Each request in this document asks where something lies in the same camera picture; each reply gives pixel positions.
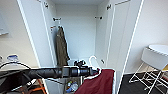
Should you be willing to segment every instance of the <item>white wardrobe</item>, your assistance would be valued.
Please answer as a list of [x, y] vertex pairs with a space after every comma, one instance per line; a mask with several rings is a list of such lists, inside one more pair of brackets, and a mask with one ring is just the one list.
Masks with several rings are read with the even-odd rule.
[[[96, 56], [95, 66], [116, 71], [118, 93], [143, 0], [17, 1], [40, 67], [57, 65], [55, 33], [62, 26], [69, 63], [88, 63]], [[49, 94], [63, 93], [63, 86], [56, 83], [45, 81], [45, 86]]]

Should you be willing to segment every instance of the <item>ceiling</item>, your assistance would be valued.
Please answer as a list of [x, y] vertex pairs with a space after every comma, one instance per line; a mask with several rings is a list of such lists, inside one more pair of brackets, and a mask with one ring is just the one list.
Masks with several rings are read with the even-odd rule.
[[99, 5], [104, 0], [52, 0], [56, 4]]

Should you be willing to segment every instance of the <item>door hinge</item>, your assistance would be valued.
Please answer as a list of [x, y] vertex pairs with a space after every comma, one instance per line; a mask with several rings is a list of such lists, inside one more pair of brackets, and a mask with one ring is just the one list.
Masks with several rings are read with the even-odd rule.
[[111, 9], [111, 4], [107, 6], [107, 10]]
[[37, 1], [41, 2], [41, 0], [37, 0]]
[[102, 62], [103, 64], [105, 63], [103, 59], [101, 59], [101, 62]]
[[48, 9], [48, 3], [44, 2], [44, 6]]

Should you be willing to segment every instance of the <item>hanging coat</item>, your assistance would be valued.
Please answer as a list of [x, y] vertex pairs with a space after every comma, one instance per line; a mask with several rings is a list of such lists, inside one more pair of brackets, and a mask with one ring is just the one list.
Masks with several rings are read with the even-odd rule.
[[59, 30], [56, 36], [56, 53], [57, 53], [57, 65], [67, 66], [67, 61], [70, 60], [68, 53], [67, 53], [67, 43], [64, 36], [64, 31], [62, 27], [58, 27]]

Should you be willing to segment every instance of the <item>cord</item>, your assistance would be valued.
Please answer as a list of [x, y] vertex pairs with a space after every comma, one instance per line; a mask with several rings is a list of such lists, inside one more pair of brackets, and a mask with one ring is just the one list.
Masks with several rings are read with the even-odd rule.
[[22, 63], [19, 63], [19, 62], [8, 62], [8, 63], [5, 63], [5, 64], [2, 64], [2, 65], [0, 66], [0, 69], [1, 69], [2, 67], [4, 67], [5, 65], [8, 65], [8, 64], [19, 64], [19, 65], [25, 66], [25, 67], [28, 68], [28, 69], [31, 69], [29, 66], [27, 66], [27, 65], [25, 65], [25, 64], [22, 64]]
[[[25, 65], [25, 64], [23, 64], [23, 63], [19, 63], [19, 62], [8, 62], [8, 63], [5, 63], [5, 64], [2, 64], [1, 66], [0, 66], [0, 69], [2, 68], [2, 67], [4, 67], [4, 66], [6, 66], [6, 65], [8, 65], [8, 64], [18, 64], [18, 65], [22, 65], [22, 66], [25, 66], [26, 68], [28, 68], [28, 69], [31, 69], [29, 66], [27, 66], [27, 65]], [[30, 82], [30, 86], [27, 88], [27, 89], [29, 89], [33, 84], [32, 84], [32, 82], [31, 82], [31, 79], [30, 79], [30, 77], [28, 77], [26, 74], [24, 74], [23, 73], [23, 76], [25, 76], [26, 78], [27, 78], [27, 80]]]

